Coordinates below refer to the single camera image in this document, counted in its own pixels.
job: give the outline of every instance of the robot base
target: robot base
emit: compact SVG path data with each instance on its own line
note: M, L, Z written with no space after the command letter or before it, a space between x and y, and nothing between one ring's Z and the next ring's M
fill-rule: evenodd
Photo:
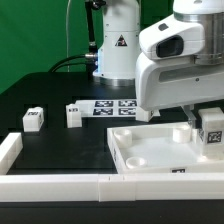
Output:
M108 79L99 76L93 76L94 82L109 86L133 86L135 79Z

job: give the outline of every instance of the white block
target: white block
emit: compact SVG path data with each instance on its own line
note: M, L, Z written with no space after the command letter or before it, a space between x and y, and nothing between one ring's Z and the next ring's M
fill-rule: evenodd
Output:
M69 104L66 106L67 127L75 128L82 127L82 114L79 106L76 104Z
M0 202L98 201L98 175L0 176Z
M224 129L224 114L219 107L202 109L198 113L201 116L204 131Z
M0 145L0 175L5 175L23 148L21 133L10 133Z
M99 201L134 201L135 179L132 176L100 175Z
M141 107L136 107L136 117L137 121L149 122L153 117L152 111L145 111Z
M223 173L136 175L136 200L222 199Z
M198 131L202 154L224 159L224 114L219 107L199 110L202 128Z
M41 107L30 108L23 117L25 132L37 132L44 123L44 111Z

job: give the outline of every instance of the white box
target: white box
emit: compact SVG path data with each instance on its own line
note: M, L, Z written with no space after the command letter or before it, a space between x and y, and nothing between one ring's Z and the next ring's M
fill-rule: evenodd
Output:
M68 128L82 127L82 114L80 112L79 106L76 104L67 105L66 115Z
M23 117L24 132L38 132L44 123L44 110L41 107L30 108Z

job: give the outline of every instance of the small white cube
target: small white cube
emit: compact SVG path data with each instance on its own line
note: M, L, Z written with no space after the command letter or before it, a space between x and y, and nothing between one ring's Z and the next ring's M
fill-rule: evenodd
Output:
M205 145L223 144L224 114L219 107L199 110L202 129L199 136Z
M68 128L82 127L82 114L79 106L76 104L69 104L66 106L67 126Z
M23 117L24 132L38 132L44 123L44 110L41 107L30 108Z
M135 119L137 121L149 122L152 117L153 117L153 112L152 111L145 111L141 107L136 107Z

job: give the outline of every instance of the white tray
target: white tray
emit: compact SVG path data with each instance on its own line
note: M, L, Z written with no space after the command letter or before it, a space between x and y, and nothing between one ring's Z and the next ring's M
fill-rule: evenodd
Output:
M203 144L197 133L192 130L188 143L173 141L173 129L187 123L132 126L108 129L108 145L119 174L128 173L202 173L224 172L224 160L203 155ZM128 148L119 148L114 133L118 130L129 130L132 133L132 144ZM143 161L144 166L128 166L127 160Z

